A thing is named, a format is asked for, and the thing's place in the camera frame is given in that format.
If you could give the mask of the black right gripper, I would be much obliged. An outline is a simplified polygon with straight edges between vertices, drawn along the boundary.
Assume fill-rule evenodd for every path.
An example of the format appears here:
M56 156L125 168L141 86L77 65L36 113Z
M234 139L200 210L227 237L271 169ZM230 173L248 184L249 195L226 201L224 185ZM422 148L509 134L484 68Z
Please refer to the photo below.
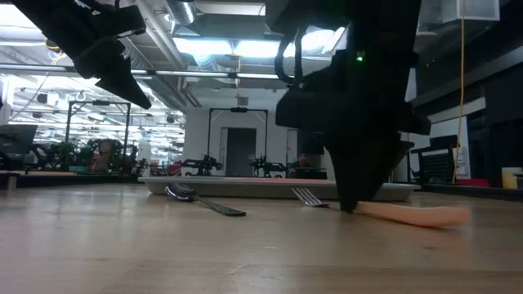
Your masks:
M360 129L387 129L429 135L430 120L413 111L408 102L378 102L366 94L352 94L346 83L347 51L338 50L330 66L307 74L300 87L289 89L276 105L275 122L320 133ZM360 201L371 200L393 174L413 142L398 134L377 136L326 136L340 208L353 212Z

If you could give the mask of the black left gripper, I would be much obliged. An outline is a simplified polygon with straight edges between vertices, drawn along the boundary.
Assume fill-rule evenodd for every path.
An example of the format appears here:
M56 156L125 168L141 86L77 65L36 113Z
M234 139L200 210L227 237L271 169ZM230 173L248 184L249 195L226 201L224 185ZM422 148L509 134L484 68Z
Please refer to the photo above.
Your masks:
M146 30L137 6L114 7L97 1L23 0L23 14L74 61L83 78L143 109L150 99L131 74L119 41Z

